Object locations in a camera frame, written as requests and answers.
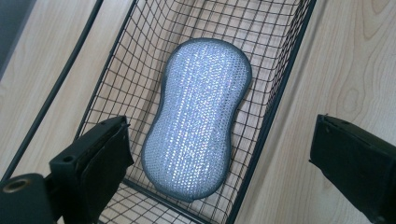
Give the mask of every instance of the black metal rod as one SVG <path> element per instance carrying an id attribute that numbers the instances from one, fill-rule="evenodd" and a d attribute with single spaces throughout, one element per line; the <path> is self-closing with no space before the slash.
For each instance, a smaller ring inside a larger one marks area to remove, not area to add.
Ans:
<path id="1" fill-rule="evenodd" d="M 88 105 L 87 105 L 87 107 L 86 107 L 86 109 L 85 109 L 84 115 L 82 116 L 82 120 L 81 120 L 81 122 L 80 122 L 79 125 L 78 125 L 78 129 L 77 129 L 77 132 L 76 132 L 76 136 L 75 136 L 75 138 L 74 138 L 75 141 L 76 141 L 76 140 L 79 138 L 79 136 L 81 135 L 81 131 L 82 131 L 82 128 L 84 127 L 85 119 L 88 117 L 88 114 L 89 114 L 89 112 L 90 112 L 90 108 L 91 108 L 91 106 L 92 106 L 92 104 L 93 104 L 93 101 L 94 101 L 94 99 L 95 99 L 96 93 L 98 92 L 98 90 L 99 90 L 99 88 L 100 88 L 102 79 L 103 79 L 103 77 L 105 76 L 106 70 L 107 70 L 107 68 L 108 68 L 108 65 L 109 65 L 110 62 L 111 62 L 111 58 L 113 57 L 114 52 L 116 51 L 117 45 L 120 43 L 120 39 L 121 39 L 121 37 L 122 37 L 122 33 L 124 32 L 125 26 L 126 26 L 126 24 L 128 23 L 128 20 L 129 20 L 130 17 L 131 17 L 131 13 L 132 13 L 132 11 L 134 10 L 134 5 L 135 5 L 135 4 L 136 4 L 136 0 L 134 0 L 134 1 L 132 2 L 131 6 L 129 7 L 127 16 L 125 17 L 125 19 L 124 19 L 124 21 L 123 21 L 123 23 L 122 23 L 122 26 L 121 26 L 121 28 L 120 28 L 120 30 L 119 30 L 119 33 L 117 34 L 116 41 L 114 42 L 113 47 L 111 48 L 111 51 L 110 51 L 110 53 L 109 53 L 109 55 L 108 55 L 108 57 L 107 57 L 105 66 L 103 67 L 102 73 L 101 73 L 101 75 L 99 76 L 99 79 L 98 79 L 98 81 L 96 82 L 95 89 L 94 89 L 93 92 L 92 92 L 91 99 L 90 99 L 90 101 L 88 102 Z"/>
<path id="2" fill-rule="evenodd" d="M 312 2 L 309 3 L 308 9 L 304 15 L 304 19 L 303 19 L 303 24 L 301 26 L 301 29 L 299 31 L 299 33 L 297 34 L 297 38 L 296 38 L 296 42 L 291 50 L 290 53 L 290 60 L 288 62 L 288 64 L 286 65 L 285 71 L 284 71 L 284 76 L 281 80 L 281 84 L 279 86 L 279 90 L 276 93 L 275 99 L 273 104 L 271 105 L 271 108 L 269 109 L 269 113 L 268 116 L 266 118 L 264 118 L 262 120 L 262 129 L 260 130 L 259 133 L 259 142 L 256 145 L 256 148 L 251 156 L 251 161 L 249 164 L 249 168 L 247 170 L 247 173 L 245 175 L 245 179 L 242 182 L 241 185 L 241 189 L 239 190 L 240 193 L 238 193 L 235 202 L 234 202 L 234 206 L 231 210 L 231 214 L 227 219 L 227 223 L 234 223 L 236 220 L 236 217 L 238 215 L 239 209 L 242 205 L 242 201 L 244 201 L 245 195 L 248 191 L 248 185 L 250 184 L 250 180 L 253 177 L 254 174 L 254 170 L 256 169 L 257 163 L 259 161 L 260 155 L 262 154 L 262 149 L 264 147 L 264 143 L 267 140 L 268 134 L 271 130 L 271 126 L 272 123 L 274 121 L 275 115 L 276 115 L 276 111 L 277 108 L 279 107 L 280 104 L 280 100 L 282 98 L 283 92 L 286 88 L 286 84 L 288 83 L 288 79 L 291 73 L 291 69 L 294 65 L 294 62 L 296 60 L 297 57 L 297 53 L 300 49 L 300 46 L 302 44 L 303 41 L 303 37 L 305 34 L 305 30 L 306 27 L 308 26 L 309 20 L 311 18 L 312 15 L 312 11 L 314 10 L 315 7 L 315 3 L 317 2 L 317 0 L 312 0 Z"/>
<path id="3" fill-rule="evenodd" d="M 52 90 L 49 93 L 49 96 L 47 97 L 46 101 L 44 102 L 43 106 L 41 107 L 40 111 L 38 112 L 37 116 L 35 117 L 35 121 L 33 122 L 32 126 L 29 129 L 29 132 L 26 134 L 24 137 L 20 147 L 18 148 L 18 151 L 15 153 L 14 158 L 12 159 L 11 164 L 8 166 L 5 174 L 3 175 L 2 181 L 10 179 L 12 174 L 14 173 L 15 169 L 18 166 L 18 163 L 20 162 L 23 153 L 26 151 L 26 148 L 28 148 L 29 143 L 32 141 L 33 137 L 35 136 L 35 132 L 37 131 L 38 127 L 41 124 L 41 121 L 43 118 L 46 116 L 48 110 L 50 109 L 50 105 L 52 104 L 53 100 L 56 97 L 56 94 L 58 93 L 59 89 L 62 87 L 62 84 L 64 83 L 64 80 L 66 79 L 70 69 L 73 66 L 74 61 L 76 60 L 79 52 L 82 49 L 82 46 L 84 45 L 85 39 L 88 36 L 88 33 L 90 32 L 93 22 L 96 19 L 96 16 L 99 12 L 99 9 L 103 3 L 103 0 L 96 0 L 95 6 L 92 9 L 91 15 L 87 20 L 87 23 L 85 24 L 84 29 L 82 30 L 82 33 L 78 39 L 77 44 L 75 45 L 73 52 L 71 53 L 69 59 L 67 60 L 66 64 L 64 65 L 64 69 L 62 70 L 61 74 L 59 75 L 58 79 L 56 80 L 54 86 L 52 87 Z"/>

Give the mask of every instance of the wooden surface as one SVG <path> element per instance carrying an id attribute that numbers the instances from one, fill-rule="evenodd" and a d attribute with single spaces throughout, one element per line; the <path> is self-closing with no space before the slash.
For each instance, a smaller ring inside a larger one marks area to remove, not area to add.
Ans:
<path id="1" fill-rule="evenodd" d="M 105 1 L 15 175 L 49 173 L 72 141 L 132 0 Z M 37 1 L 0 82 L 2 174 L 60 74 L 94 1 Z M 396 2 L 318 0 L 237 223 L 369 223 L 308 162 L 316 115 L 396 145 Z"/>

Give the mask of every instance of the sponge gray edge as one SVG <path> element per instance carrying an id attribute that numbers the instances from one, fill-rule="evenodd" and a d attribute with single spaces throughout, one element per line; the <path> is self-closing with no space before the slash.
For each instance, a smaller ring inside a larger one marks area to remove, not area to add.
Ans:
<path id="1" fill-rule="evenodd" d="M 232 109 L 232 111 L 233 111 L 232 119 L 229 119 L 229 122 L 228 122 L 228 128 L 227 128 L 227 134 L 226 134 L 227 135 L 226 144 L 227 144 L 228 150 L 226 152 L 227 154 L 226 154 L 226 158 L 225 158 L 225 160 L 227 161 L 227 167 L 228 168 L 224 169 L 224 171 L 223 171 L 224 173 L 222 174 L 222 177 L 219 178 L 219 182 L 218 183 L 213 185 L 212 189 L 209 189 L 209 190 L 207 190 L 206 192 L 203 192 L 200 195 L 195 195 L 195 197 L 191 197 L 191 198 L 188 199 L 186 197 L 179 197 L 177 194 L 171 192 L 170 190 L 167 190 L 167 189 L 164 189 L 164 188 L 162 188 L 160 186 L 157 186 L 155 184 L 155 181 L 154 182 L 152 181 L 152 179 L 153 179 L 152 176 L 150 175 L 150 173 L 146 172 L 147 169 L 145 169 L 146 160 L 144 158 L 145 157 L 144 151 L 145 151 L 145 148 L 146 148 L 147 139 L 149 139 L 149 137 L 150 137 L 150 135 L 152 133 L 153 127 L 155 126 L 155 124 L 156 124 L 156 122 L 157 122 L 158 118 L 160 117 L 161 112 L 163 110 L 164 93 L 165 93 L 166 82 L 167 82 L 167 74 L 168 74 L 167 71 L 168 71 L 169 62 L 172 61 L 173 57 L 175 55 L 177 55 L 177 52 L 181 48 L 183 48 L 185 45 L 189 45 L 189 44 L 192 44 L 192 43 L 195 43 L 195 42 L 206 42 L 206 41 L 207 42 L 214 42 L 215 41 L 215 42 L 218 42 L 221 45 L 224 45 L 228 49 L 234 50 L 234 52 L 239 54 L 241 59 L 244 61 L 245 66 L 248 68 L 248 72 L 246 74 L 247 75 L 247 79 L 246 79 L 246 82 L 245 82 L 245 85 L 244 85 L 244 89 L 241 91 L 240 97 L 236 101 L 237 104 L 235 104 L 235 107 Z M 219 40 L 219 39 L 202 37 L 202 38 L 190 39 L 190 40 L 180 44 L 179 46 L 177 46 L 175 48 L 175 50 L 172 52 L 171 56 L 169 57 L 166 65 L 165 65 L 165 71 L 163 73 L 163 80 L 162 80 L 162 84 L 161 84 L 161 98 L 160 98 L 160 104 L 159 104 L 159 107 L 158 107 L 158 112 L 157 112 L 157 114 L 156 114 L 156 116 L 154 118 L 154 121 L 151 124 L 151 128 L 149 129 L 148 134 L 147 134 L 146 139 L 145 139 L 145 142 L 144 142 L 144 144 L 142 146 L 142 160 L 141 160 L 142 161 L 142 166 L 143 166 L 143 169 L 145 170 L 145 174 L 148 177 L 148 180 L 154 185 L 156 190 L 158 190 L 159 192 L 164 193 L 165 195 L 168 195 L 168 196 L 171 196 L 173 198 L 179 199 L 181 201 L 184 201 L 184 202 L 187 202 L 187 203 L 191 203 L 194 200 L 208 197 L 209 195 L 213 194 L 222 185 L 222 183 L 227 178 L 227 174 L 229 173 L 229 168 L 230 168 L 231 152 L 232 152 L 231 131 L 232 131 L 233 122 L 235 120 L 237 108 L 240 106 L 240 104 L 241 104 L 242 100 L 244 99 L 245 95 L 247 95 L 247 93 L 248 93 L 248 87 L 250 85 L 251 79 L 252 79 L 252 69 L 251 69 L 251 65 L 250 65 L 250 62 L 248 60 L 248 57 L 245 55 L 245 53 L 241 49 L 238 49 L 236 46 L 234 46 L 231 43 L 228 43 L 226 41 Z"/>

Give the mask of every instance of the wire mesh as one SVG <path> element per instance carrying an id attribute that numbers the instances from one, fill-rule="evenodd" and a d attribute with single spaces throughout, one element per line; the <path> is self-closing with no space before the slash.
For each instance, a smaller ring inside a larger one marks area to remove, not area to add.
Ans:
<path id="1" fill-rule="evenodd" d="M 135 1 L 121 29 L 83 120 L 79 134 L 103 119 L 126 115 L 135 165 L 126 179 L 196 221 L 225 223 L 240 193 L 266 112 L 284 76 L 310 0 Z M 161 77 L 167 58 L 179 44 L 195 37 L 230 42 L 245 52 L 252 83 L 232 127 L 232 162 L 224 184 L 213 195 L 184 203 L 162 195 L 149 183 L 140 152 L 159 107 Z M 101 220 L 109 223 L 190 223 L 144 192 L 121 185 Z"/>

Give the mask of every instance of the metal wire basket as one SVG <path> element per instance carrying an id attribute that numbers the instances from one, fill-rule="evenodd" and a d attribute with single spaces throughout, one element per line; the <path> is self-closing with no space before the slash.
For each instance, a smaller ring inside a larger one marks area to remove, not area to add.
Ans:
<path id="1" fill-rule="evenodd" d="M 135 165 L 103 212 L 106 223 L 232 223 L 269 133 L 315 0 L 134 1 L 100 76 L 78 136 L 103 119 L 126 115 Z M 232 162 L 213 195 L 184 203 L 149 183 L 140 153 L 160 102 L 164 65 L 195 37 L 245 52 L 252 84 L 237 110 Z"/>

